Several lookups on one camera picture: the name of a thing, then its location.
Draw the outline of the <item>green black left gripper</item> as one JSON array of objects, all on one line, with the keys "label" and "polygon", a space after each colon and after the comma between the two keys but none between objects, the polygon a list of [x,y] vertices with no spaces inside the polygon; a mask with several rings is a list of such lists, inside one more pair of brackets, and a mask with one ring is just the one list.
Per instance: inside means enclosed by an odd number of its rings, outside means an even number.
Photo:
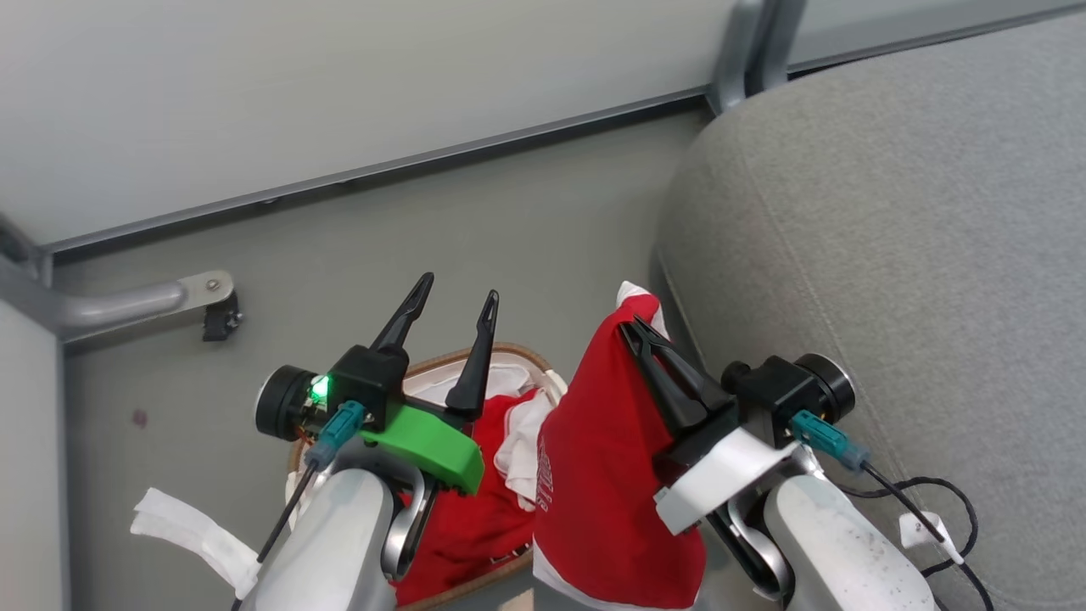
[{"label": "green black left gripper", "polygon": [[369,347],[354,345],[328,371],[328,402],[336,412],[327,423],[327,459],[333,460],[348,441],[361,437],[404,459],[451,491],[476,495],[484,479],[484,458],[462,427],[484,413],[500,296],[490,290],[476,323],[469,351],[445,410],[424,410],[407,397],[403,380],[408,364],[405,340],[422,316],[434,287],[427,272],[400,303]]}]

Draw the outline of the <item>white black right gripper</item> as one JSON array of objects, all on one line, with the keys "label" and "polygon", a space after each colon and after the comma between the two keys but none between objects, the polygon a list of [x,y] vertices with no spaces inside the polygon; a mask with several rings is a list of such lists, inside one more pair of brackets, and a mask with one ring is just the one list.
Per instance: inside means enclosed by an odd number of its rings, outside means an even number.
[{"label": "white black right gripper", "polygon": [[689,530],[771,472],[794,450],[784,430],[794,415],[831,413],[831,362],[768,357],[731,362],[721,382],[687,362],[675,345],[635,316],[619,333],[674,442],[655,456],[662,482],[656,514],[672,535]]}]

